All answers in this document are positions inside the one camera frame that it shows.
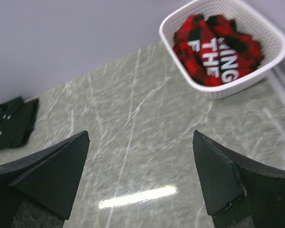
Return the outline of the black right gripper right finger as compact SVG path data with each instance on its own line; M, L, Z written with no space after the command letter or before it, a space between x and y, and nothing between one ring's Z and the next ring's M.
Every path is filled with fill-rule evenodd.
M285 171L195 131L193 152L206 211L216 228L285 228Z

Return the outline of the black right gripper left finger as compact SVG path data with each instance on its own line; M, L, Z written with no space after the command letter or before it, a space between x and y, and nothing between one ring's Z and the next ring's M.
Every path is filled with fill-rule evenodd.
M87 131L0 165L0 228L61 228L89 149Z

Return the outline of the black long sleeve shirt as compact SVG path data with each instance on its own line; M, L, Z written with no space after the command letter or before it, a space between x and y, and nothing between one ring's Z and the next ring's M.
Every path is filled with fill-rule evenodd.
M0 150L24 146L34 130L39 99L16 97L0 104Z

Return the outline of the red black plaid shirt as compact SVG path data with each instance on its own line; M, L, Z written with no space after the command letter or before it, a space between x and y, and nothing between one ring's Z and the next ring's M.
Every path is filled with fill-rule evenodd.
M237 30L234 19L202 14L187 17L174 33L173 51L196 83L215 87L240 79L261 65L262 45Z

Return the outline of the white plastic laundry basket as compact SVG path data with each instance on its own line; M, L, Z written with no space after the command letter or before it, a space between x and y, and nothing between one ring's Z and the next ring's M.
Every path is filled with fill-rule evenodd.
M173 35L189 15L197 13L202 13L205 17L223 14L228 19L235 19L241 32L251 34L259 40L265 59L258 70L235 82L217 87L206 87L194 82L173 51ZM242 0L193 0L163 20L159 28L159 35L187 83L211 99L221 99L251 87L265 78L268 71L285 58L285 34Z

